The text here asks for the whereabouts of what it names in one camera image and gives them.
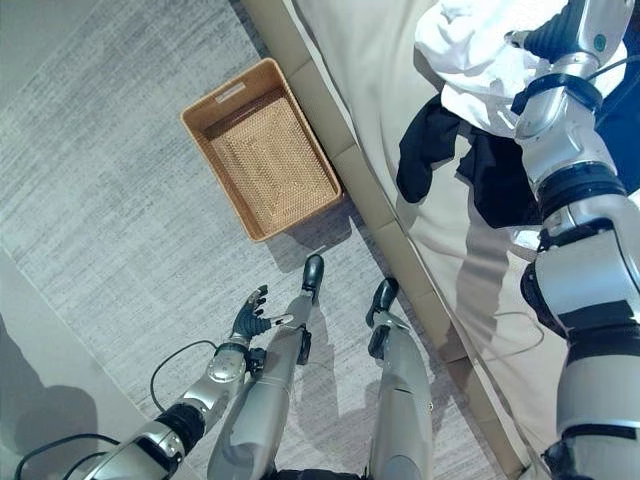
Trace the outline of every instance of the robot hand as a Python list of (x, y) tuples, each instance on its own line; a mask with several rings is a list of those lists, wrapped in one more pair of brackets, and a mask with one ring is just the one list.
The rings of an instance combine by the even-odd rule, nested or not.
[(256, 335), (260, 335), (272, 326), (289, 323), (293, 315), (285, 314), (272, 318), (263, 318), (262, 306), (266, 303), (266, 295), (269, 292), (266, 285), (258, 287), (247, 301), (242, 305), (231, 329), (231, 340), (250, 341)]

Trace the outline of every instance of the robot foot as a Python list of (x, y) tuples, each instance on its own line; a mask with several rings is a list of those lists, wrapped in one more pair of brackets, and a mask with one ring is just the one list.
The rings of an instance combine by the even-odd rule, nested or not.
[(302, 289), (313, 295), (313, 303), (318, 301), (322, 276), (324, 275), (324, 260), (320, 255), (311, 255), (304, 264), (302, 274)]
[(391, 304), (396, 299), (398, 295), (398, 289), (400, 286), (398, 285), (398, 281), (395, 278), (389, 277), (385, 278), (378, 288), (376, 289), (376, 293), (373, 295), (373, 300), (371, 302), (371, 308), (369, 308), (369, 312), (366, 316), (366, 322), (369, 328), (373, 328), (373, 314), (376, 312), (389, 311), (391, 308)]

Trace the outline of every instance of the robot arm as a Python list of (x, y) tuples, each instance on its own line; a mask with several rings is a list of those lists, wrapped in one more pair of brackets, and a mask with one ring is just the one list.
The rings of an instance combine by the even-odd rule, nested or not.
[(558, 386), (554, 478), (640, 478), (640, 212), (595, 132), (590, 76), (613, 55), (632, 0), (572, 0), (507, 40), (551, 62), (514, 102), (516, 141), (543, 216), (521, 290), (567, 340)]
[(222, 417), (244, 385), (245, 374), (262, 368), (265, 351), (249, 349), (251, 339), (291, 315), (261, 318), (266, 286), (254, 291), (240, 309), (227, 341), (216, 350), (199, 380), (155, 420), (107, 454), (84, 478), (168, 479), (195, 444)]

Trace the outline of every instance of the robot leg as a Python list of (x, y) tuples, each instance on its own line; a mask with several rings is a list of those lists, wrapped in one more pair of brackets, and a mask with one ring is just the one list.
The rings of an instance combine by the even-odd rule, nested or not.
[(309, 355), (311, 334), (305, 324), (315, 302), (324, 262), (307, 259), (300, 295), (287, 312), (293, 321), (280, 326), (267, 347), (264, 369), (239, 394), (209, 460), (207, 478), (260, 480), (274, 471), (274, 459), (289, 411), (289, 393), (296, 364)]
[(395, 279), (384, 280), (367, 315), (369, 354), (382, 365), (369, 478), (431, 480), (431, 393), (410, 327), (389, 313), (397, 292)]

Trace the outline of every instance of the beige bedding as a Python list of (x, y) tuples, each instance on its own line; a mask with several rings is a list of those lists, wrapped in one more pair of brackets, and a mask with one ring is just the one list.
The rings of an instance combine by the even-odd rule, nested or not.
[(540, 326), (520, 296), (528, 263), (506, 230), (493, 230), (455, 175), (466, 153), (434, 172), (419, 205), (400, 196), (399, 141), (441, 82), (414, 51), (418, 18), (433, 0), (298, 0), (353, 122), (369, 165), (456, 323), (470, 356), (478, 355), (528, 443), (555, 441), (555, 395), (565, 346)]

